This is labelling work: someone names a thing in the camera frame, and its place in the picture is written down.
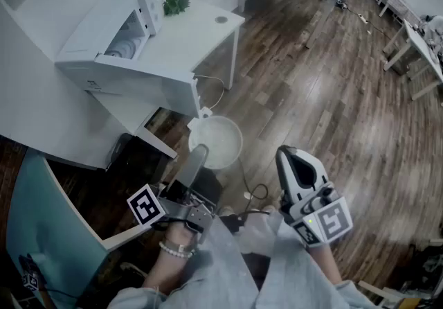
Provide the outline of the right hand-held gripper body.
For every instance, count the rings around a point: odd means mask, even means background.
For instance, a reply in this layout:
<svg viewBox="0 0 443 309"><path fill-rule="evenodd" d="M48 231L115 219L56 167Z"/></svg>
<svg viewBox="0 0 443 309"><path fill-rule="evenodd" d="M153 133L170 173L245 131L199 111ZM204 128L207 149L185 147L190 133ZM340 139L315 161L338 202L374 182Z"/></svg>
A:
<svg viewBox="0 0 443 309"><path fill-rule="evenodd" d="M302 199L285 191L280 212L307 247L328 245L353 227L347 202L332 182Z"/></svg>

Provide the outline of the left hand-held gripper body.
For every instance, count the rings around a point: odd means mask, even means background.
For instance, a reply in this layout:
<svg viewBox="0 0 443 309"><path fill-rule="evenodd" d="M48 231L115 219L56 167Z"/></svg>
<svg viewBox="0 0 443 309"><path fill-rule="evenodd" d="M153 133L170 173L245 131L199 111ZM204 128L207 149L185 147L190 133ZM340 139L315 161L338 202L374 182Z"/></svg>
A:
<svg viewBox="0 0 443 309"><path fill-rule="evenodd" d="M158 223L182 222L197 234L197 243L201 244L213 223L221 194L217 180L187 185L176 179L157 193L146 184L127 203L142 227L150 229Z"/></svg>

